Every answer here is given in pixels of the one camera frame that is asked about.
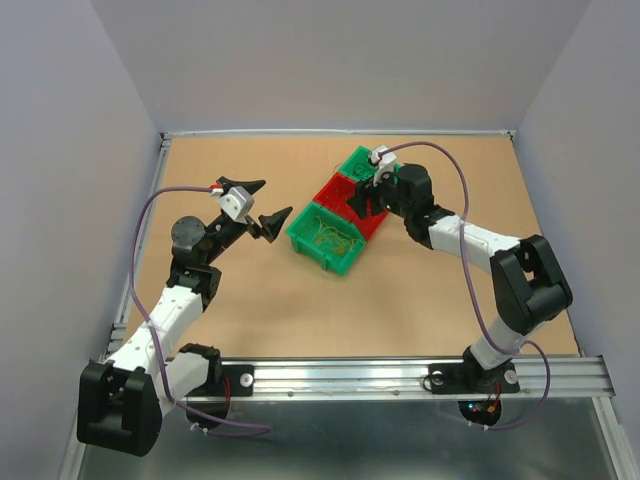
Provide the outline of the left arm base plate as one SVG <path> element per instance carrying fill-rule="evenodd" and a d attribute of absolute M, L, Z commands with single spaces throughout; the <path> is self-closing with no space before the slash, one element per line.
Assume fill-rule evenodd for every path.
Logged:
<path fill-rule="evenodd" d="M 215 377 L 208 376 L 205 383 L 191 390 L 188 397 L 251 397 L 255 368 L 251 364 L 223 364 Z"/>

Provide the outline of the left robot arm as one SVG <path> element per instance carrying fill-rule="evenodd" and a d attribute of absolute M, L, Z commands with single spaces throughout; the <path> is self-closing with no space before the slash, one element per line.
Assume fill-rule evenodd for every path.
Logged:
<path fill-rule="evenodd" d="M 199 344 L 178 347 L 186 329 L 206 312 L 222 273 L 213 262 L 248 234 L 272 243 L 292 210 L 252 218 L 254 195 L 262 180 L 219 178 L 203 188 L 215 198 L 219 215 L 209 224 L 194 216 L 178 219 L 171 229 L 169 275 L 152 310 L 142 305 L 135 281 L 129 293 L 142 324 L 113 354 L 87 364 L 79 379 L 76 438 L 142 457 L 155 445 L 164 417 L 180 408 L 191 417 L 191 429 L 206 436 L 242 438 L 269 432 L 266 425 L 232 421 L 199 411 L 185 402 L 194 390 L 210 394 L 218 388 L 231 395 L 218 349 Z"/>

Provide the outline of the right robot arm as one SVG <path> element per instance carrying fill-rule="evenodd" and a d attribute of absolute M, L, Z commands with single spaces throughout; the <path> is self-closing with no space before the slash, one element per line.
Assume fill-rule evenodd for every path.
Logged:
<path fill-rule="evenodd" d="M 468 348 L 471 359 L 460 366 L 461 381 L 472 390 L 491 384 L 496 368 L 573 302 L 545 237 L 502 235 L 467 222 L 435 202 L 431 178 L 422 166 L 407 164 L 395 173 L 360 181 L 346 203 L 361 219 L 392 213 L 403 219 L 416 243 L 459 257 L 469 290 L 470 265 L 491 275 L 498 316 L 491 325 L 480 324 L 482 336 Z"/>

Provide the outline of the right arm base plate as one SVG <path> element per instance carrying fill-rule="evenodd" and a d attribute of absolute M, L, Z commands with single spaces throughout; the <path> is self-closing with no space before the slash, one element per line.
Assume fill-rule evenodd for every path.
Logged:
<path fill-rule="evenodd" d="M 422 386 L 435 395 L 518 393 L 518 379 L 508 380 L 509 371 L 515 371 L 511 362 L 492 370 L 467 363 L 435 363 L 428 366 Z"/>

